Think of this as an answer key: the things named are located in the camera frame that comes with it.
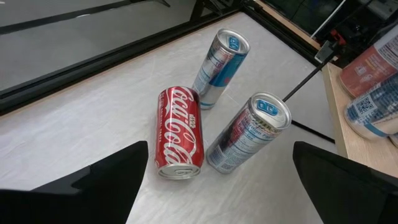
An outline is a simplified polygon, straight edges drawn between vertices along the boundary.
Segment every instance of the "pull tab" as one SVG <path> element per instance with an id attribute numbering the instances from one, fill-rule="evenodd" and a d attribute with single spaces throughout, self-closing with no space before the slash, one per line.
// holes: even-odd
<path id="1" fill-rule="evenodd" d="M 174 173 L 176 175 L 187 175 L 187 174 L 192 174 L 193 171 L 191 169 L 189 169 L 189 170 L 175 170 Z"/>
<path id="2" fill-rule="evenodd" d="M 271 115 L 275 116 L 278 114 L 278 108 L 276 108 L 275 105 L 268 103 L 267 101 L 264 100 L 258 100 L 257 101 L 257 109 Z"/>
<path id="3" fill-rule="evenodd" d="M 228 38 L 228 47 L 233 50 L 239 50 L 239 40 L 234 36 Z"/>

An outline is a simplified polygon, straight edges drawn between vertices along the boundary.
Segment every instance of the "coca-cola logo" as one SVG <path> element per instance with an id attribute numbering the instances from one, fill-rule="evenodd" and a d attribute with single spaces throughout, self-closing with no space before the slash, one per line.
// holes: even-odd
<path id="1" fill-rule="evenodd" d="M 164 144 L 163 153 L 168 164 L 188 163 L 192 164 L 192 156 L 197 150 L 197 140 L 192 128 L 195 128 L 196 122 L 193 114 L 187 111 L 188 102 L 194 101 L 193 95 L 188 88 L 173 89 L 166 92 L 167 106 L 164 123 L 166 132 L 164 138 L 167 142 Z M 190 148 L 182 147 L 181 142 L 188 141 L 192 143 Z"/>

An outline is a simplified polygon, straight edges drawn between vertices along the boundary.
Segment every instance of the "table surface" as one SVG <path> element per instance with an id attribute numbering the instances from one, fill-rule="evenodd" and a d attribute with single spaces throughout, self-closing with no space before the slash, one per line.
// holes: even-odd
<path id="1" fill-rule="evenodd" d="M 398 177 L 398 148 L 387 138 L 380 141 L 368 141 L 362 138 L 345 121 L 343 111 L 351 98 L 338 83 L 337 78 L 341 68 L 329 63 L 322 72 L 335 127 L 338 153 L 348 159 Z"/>
<path id="2" fill-rule="evenodd" d="M 0 188 L 30 190 L 146 140 L 148 165 L 128 223 L 322 223 L 292 150 L 295 141 L 331 152 L 335 145 L 295 126 L 230 175 L 207 163 L 191 180 L 157 175 L 157 97 L 192 85 L 222 27 L 244 34 L 252 49 L 215 107 L 202 112 L 205 147 L 255 91 L 283 98 L 314 69 L 250 17 L 233 15 L 1 117 Z"/>

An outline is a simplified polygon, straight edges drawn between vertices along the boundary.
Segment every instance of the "silver can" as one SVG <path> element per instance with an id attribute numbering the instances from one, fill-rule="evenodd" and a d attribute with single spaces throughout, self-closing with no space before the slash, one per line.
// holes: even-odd
<path id="1" fill-rule="evenodd" d="M 291 122 L 290 111 L 280 98 L 270 93 L 255 93 L 207 149 L 207 162 L 218 172 L 229 174 Z"/>
<path id="2" fill-rule="evenodd" d="M 236 31 L 220 29 L 193 82 L 200 97 L 201 109 L 210 109 L 250 51 L 246 38 Z"/>
<path id="3" fill-rule="evenodd" d="M 368 140 L 398 132 L 398 74 L 349 103 L 344 115 L 351 128 Z"/>

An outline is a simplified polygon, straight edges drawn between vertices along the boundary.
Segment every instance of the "black rod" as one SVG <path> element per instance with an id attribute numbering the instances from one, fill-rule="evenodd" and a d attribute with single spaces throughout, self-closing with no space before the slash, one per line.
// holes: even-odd
<path id="1" fill-rule="evenodd" d="M 319 72 L 335 55 L 336 55 L 336 50 L 334 50 L 320 65 L 316 67 L 307 77 L 304 78 L 303 81 L 301 81 L 285 98 L 283 99 L 283 102 L 286 102 L 290 97 L 293 96 L 294 93 L 296 93 L 301 87 L 303 87 L 317 72 Z"/>
<path id="2" fill-rule="evenodd" d="M 332 138 L 330 138 L 330 137 L 328 137 L 328 136 L 326 136 L 326 135 L 324 135 L 322 133 L 319 133 L 318 131 L 316 131 L 316 130 L 314 130 L 312 128 L 309 128 L 309 127 L 307 127 L 304 124 L 301 124 L 301 123 L 299 123 L 299 122 L 297 122 L 295 120 L 292 120 L 292 124 L 294 126 L 297 126 L 297 127 L 301 128 L 301 129 L 304 129 L 304 130 L 308 131 L 309 133 L 312 133 L 312 134 L 314 134 L 314 135 L 316 135 L 316 136 L 318 136 L 320 138 L 323 138 L 324 140 L 326 140 L 328 142 L 331 142 L 331 143 L 335 144 L 335 140 L 334 139 L 332 139 Z"/>

